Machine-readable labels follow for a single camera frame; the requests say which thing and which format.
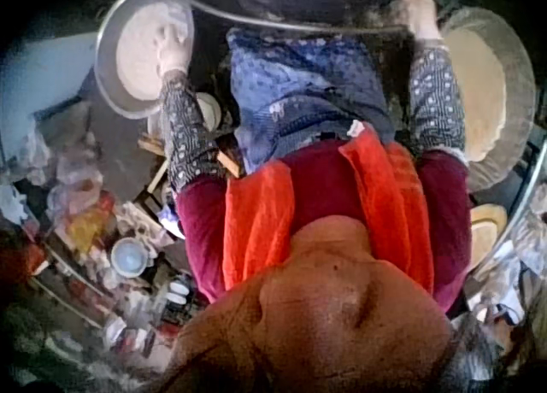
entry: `dough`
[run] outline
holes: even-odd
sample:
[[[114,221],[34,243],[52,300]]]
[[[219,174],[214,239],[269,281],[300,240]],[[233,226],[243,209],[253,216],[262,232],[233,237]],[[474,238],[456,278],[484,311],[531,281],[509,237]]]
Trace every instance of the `dough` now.
[[[502,64],[476,33],[466,29],[445,38],[465,111],[465,154],[469,161],[485,159],[505,125],[506,87]]]
[[[118,77],[138,100],[156,100],[162,91],[157,72],[154,38],[167,24],[175,24],[179,37],[188,36],[185,6],[152,3],[138,10],[123,27],[116,48]]]
[[[491,220],[482,220],[471,225],[470,269],[479,265],[496,243],[497,225]]]

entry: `black and white patterned sleeve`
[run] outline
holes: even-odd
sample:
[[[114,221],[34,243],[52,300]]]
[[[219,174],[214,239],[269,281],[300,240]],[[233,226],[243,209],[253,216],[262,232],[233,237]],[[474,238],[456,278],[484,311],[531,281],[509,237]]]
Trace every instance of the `black and white patterned sleeve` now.
[[[173,191],[179,193],[200,175],[223,177],[224,168],[216,160],[218,147],[203,125],[202,111],[182,72],[165,75],[161,99],[163,140]]]
[[[441,40],[418,42],[410,69],[410,150],[446,151],[466,163],[465,115],[448,48]]]

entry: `orange scarf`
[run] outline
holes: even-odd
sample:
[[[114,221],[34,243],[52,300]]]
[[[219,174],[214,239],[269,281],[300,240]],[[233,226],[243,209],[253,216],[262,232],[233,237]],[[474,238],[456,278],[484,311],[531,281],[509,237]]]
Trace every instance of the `orange scarf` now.
[[[391,262],[431,294],[426,198],[409,152],[398,143],[382,146],[370,129],[339,151],[355,171],[373,256]],[[281,161],[230,180],[222,262],[227,290],[288,258],[294,208],[291,170]]]

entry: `maroon sweater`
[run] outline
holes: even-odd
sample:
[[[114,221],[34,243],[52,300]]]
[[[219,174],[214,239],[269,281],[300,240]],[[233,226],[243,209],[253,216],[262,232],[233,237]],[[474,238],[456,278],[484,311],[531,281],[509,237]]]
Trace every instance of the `maroon sweater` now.
[[[351,165],[338,152],[344,142],[322,141],[282,161],[291,169],[295,214],[291,233],[314,220],[364,215]],[[443,151],[426,152],[417,172],[426,196],[435,266],[434,298],[448,310],[462,287],[471,257],[468,170]],[[225,292],[222,277],[226,181],[202,176],[177,196],[186,252],[202,293],[212,302]]]

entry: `woman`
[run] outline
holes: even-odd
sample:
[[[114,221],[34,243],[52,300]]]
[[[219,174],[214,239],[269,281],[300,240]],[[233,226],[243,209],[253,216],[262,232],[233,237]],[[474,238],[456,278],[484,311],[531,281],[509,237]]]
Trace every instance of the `woman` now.
[[[192,270],[215,302],[184,329],[179,361],[192,370],[165,390],[422,389],[441,366],[444,311],[470,256],[463,112],[433,1],[403,1],[415,161],[394,140],[364,45],[237,30],[249,176],[227,187],[188,88],[189,52],[163,33],[169,176]]]

